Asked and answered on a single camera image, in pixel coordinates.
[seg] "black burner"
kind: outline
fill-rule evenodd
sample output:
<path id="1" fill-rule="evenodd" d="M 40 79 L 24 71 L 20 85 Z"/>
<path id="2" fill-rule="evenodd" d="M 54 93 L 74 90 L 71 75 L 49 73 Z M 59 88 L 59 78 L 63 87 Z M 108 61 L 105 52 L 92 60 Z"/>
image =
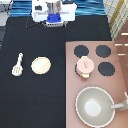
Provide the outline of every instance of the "black burner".
<path id="1" fill-rule="evenodd" d="M 108 57 L 111 54 L 111 49 L 106 45 L 99 45 L 96 48 L 96 54 L 100 57 Z"/>
<path id="2" fill-rule="evenodd" d="M 98 66 L 100 74 L 103 76 L 112 76 L 115 72 L 114 66 L 109 62 L 102 62 Z"/>
<path id="3" fill-rule="evenodd" d="M 87 56 L 89 53 L 89 50 L 86 46 L 84 45 L 78 45 L 75 47 L 74 49 L 74 54 L 77 56 L 77 57 L 82 57 L 82 56 Z"/>

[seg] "black tablecloth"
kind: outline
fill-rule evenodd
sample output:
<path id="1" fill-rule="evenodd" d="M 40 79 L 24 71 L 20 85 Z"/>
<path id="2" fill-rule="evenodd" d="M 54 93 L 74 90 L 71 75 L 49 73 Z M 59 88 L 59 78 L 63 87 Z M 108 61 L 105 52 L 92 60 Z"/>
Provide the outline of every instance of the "black tablecloth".
<path id="1" fill-rule="evenodd" d="M 25 28 L 26 17 L 11 17 L 0 51 L 0 128 L 66 127 L 66 41 L 110 41 L 107 16 L 81 16 L 66 28 Z M 12 67 L 23 53 L 23 74 Z M 31 70 L 39 56 L 51 60 L 45 75 Z"/>

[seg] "white tabletop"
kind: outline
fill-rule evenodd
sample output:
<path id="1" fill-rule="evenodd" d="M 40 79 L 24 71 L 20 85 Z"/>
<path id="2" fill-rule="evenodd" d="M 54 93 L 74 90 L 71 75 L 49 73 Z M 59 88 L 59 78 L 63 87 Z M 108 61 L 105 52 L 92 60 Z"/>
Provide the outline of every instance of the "white tabletop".
<path id="1" fill-rule="evenodd" d="M 0 0 L 0 4 L 9 4 L 10 2 L 11 2 L 11 0 Z"/>

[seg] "beige plate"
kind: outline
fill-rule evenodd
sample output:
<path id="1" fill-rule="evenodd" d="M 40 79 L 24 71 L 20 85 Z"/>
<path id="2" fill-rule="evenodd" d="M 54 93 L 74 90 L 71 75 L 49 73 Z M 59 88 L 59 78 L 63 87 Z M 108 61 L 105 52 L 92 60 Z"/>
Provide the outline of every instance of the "beige plate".
<path id="1" fill-rule="evenodd" d="M 36 58 L 31 65 L 31 68 L 36 74 L 45 74 L 50 70 L 51 63 L 50 60 L 46 57 Z"/>

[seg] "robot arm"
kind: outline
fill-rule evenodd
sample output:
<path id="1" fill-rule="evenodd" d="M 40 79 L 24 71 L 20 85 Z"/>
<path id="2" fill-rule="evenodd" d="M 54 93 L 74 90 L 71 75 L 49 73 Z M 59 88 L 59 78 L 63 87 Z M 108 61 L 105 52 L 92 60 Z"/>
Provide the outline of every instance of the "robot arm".
<path id="1" fill-rule="evenodd" d="M 57 27 L 75 20 L 77 5 L 72 0 L 32 0 L 32 18 L 46 21 L 46 26 Z"/>

